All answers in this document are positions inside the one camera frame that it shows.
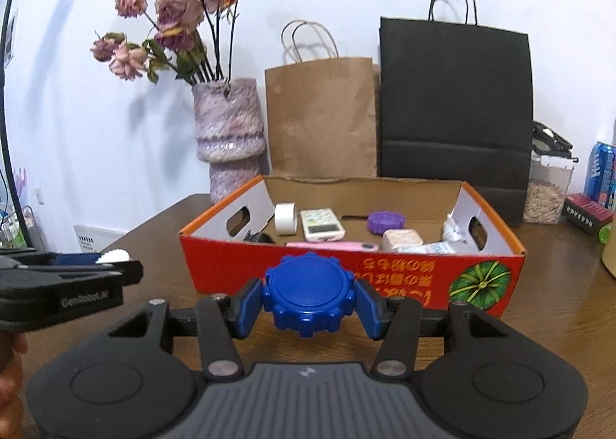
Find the person left hand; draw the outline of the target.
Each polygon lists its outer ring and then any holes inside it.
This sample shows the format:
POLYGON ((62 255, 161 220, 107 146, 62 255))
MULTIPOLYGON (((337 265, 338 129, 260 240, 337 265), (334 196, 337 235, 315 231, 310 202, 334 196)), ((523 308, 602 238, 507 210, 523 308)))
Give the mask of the person left hand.
POLYGON ((24 405, 20 398, 23 386, 22 356, 27 353, 27 339, 23 334, 13 334, 12 359, 1 371, 0 434, 2 439, 23 437, 24 405))

